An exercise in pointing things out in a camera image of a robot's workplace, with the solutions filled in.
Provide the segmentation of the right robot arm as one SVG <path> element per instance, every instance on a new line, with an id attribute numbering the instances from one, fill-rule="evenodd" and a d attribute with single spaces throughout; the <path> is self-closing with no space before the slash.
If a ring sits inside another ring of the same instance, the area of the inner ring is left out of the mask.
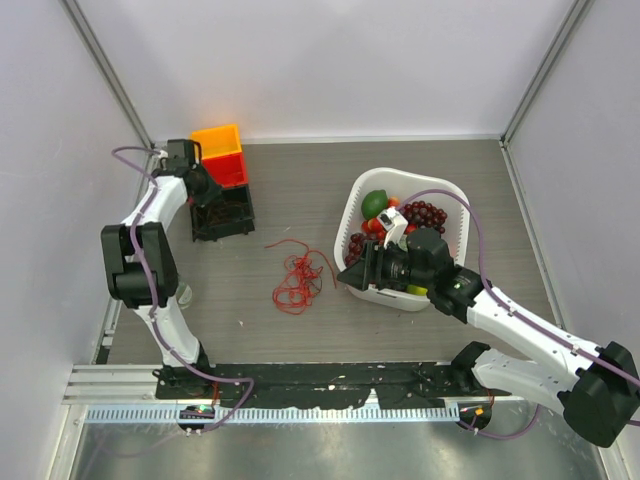
<path id="1" fill-rule="evenodd" d="M 607 448 L 639 408 L 639 376 L 631 352 L 570 334 L 528 312 L 480 274 L 456 264 L 432 230 L 416 230 L 407 244 L 365 243 L 338 280 L 354 289 L 388 284 L 423 287 L 441 313 L 484 330 L 525 355 L 516 360 L 470 344 L 451 371 L 465 395 L 485 387 L 524 397 L 560 414 L 584 440 Z"/>

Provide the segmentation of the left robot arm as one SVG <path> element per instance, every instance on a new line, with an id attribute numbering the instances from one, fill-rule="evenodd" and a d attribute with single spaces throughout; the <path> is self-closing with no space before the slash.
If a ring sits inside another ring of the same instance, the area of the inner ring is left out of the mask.
<path id="1" fill-rule="evenodd" d="M 179 273 L 166 229 L 183 205 L 206 206 L 222 187 L 201 164 L 202 147 L 194 140 L 170 140 L 163 149 L 121 146 L 111 155 L 141 173 L 147 190 L 124 220 L 101 231 L 109 294 L 151 332 L 162 356 L 158 380 L 168 383 L 176 373 L 187 396 L 203 398 L 218 379 L 178 305 Z"/>

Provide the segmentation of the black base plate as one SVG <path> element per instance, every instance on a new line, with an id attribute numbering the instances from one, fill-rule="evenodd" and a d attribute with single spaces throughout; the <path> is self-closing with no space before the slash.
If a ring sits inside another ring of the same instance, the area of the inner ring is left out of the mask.
<path id="1" fill-rule="evenodd" d="M 383 409 L 441 406 L 450 397 L 483 397 L 490 391 L 469 373 L 435 362 L 218 364 L 205 380 L 184 367 L 157 367 L 160 400 L 213 400 L 244 408 L 345 410 L 364 406 L 374 393 Z"/>

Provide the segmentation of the clear glass bottle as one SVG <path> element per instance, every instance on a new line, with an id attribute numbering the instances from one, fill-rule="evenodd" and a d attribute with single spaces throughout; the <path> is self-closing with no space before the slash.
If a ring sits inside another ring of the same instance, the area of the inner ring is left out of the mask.
<path id="1" fill-rule="evenodd" d="M 193 290 L 183 279 L 179 279 L 176 290 L 176 301 L 181 310 L 187 309 L 193 301 Z"/>

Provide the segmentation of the white fruit basket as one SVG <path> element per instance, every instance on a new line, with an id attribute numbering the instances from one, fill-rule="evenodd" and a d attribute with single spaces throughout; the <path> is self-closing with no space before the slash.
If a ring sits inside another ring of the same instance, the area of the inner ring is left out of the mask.
<path id="1" fill-rule="evenodd" d="M 351 235 L 361 231 L 364 221 L 361 213 L 362 201 L 366 194 L 380 189 L 401 201 L 413 202 L 420 198 L 443 209 L 448 217 L 442 238 L 447 242 L 454 261 L 459 265 L 465 264 L 470 214 L 459 201 L 466 200 L 466 194 L 445 179 L 380 167 L 361 174 L 351 188 L 333 248 L 334 261 L 340 271 L 345 269 Z"/>

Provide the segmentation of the red grape bunch front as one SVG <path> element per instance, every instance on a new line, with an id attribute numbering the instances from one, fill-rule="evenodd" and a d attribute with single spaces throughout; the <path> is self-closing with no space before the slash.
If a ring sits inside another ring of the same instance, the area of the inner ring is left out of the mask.
<path id="1" fill-rule="evenodd" d="M 344 256 L 344 263 L 346 267 L 351 266 L 356 262 L 364 249 L 364 244 L 369 240 L 369 235 L 365 233 L 353 233 L 347 242 L 347 252 Z"/>

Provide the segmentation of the black plastic bin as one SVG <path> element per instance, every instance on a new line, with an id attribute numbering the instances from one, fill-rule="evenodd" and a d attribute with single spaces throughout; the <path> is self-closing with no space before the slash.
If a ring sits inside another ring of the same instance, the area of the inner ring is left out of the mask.
<path id="1" fill-rule="evenodd" d="M 255 230 L 254 209 L 248 185 L 224 188 L 216 203 L 190 206 L 193 241 L 213 241 L 248 235 Z"/>

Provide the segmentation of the green lime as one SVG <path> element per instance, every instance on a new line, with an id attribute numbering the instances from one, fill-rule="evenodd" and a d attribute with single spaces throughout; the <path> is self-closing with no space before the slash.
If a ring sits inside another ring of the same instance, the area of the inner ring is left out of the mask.
<path id="1" fill-rule="evenodd" d="M 388 196 L 384 189 L 372 190 L 361 202 L 361 213 L 365 220 L 377 217 L 388 206 Z"/>

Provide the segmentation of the yellow plastic bin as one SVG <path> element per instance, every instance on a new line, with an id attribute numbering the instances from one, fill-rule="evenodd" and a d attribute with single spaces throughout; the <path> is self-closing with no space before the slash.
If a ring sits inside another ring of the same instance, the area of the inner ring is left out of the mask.
<path id="1" fill-rule="evenodd" d="M 190 139 L 201 146 L 203 159 L 232 155 L 242 151 L 236 124 L 194 131 Z"/>

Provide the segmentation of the red plastic bin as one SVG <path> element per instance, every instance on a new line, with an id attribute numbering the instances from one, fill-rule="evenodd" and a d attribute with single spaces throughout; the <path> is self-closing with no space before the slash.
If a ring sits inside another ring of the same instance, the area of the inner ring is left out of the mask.
<path id="1" fill-rule="evenodd" d="M 205 158 L 202 160 L 202 164 L 215 182 L 224 188 L 232 188 L 249 183 L 242 152 Z"/>

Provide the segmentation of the dark red grape bunch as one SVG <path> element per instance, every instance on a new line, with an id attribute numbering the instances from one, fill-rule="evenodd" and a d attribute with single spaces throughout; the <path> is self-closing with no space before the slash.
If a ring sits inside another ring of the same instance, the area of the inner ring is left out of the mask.
<path id="1" fill-rule="evenodd" d="M 413 201 L 401 206 L 399 212 L 408 222 L 408 226 L 405 228 L 406 235 L 418 229 L 432 229 L 439 235 L 446 232 L 445 223 L 448 214 L 432 203 Z"/>

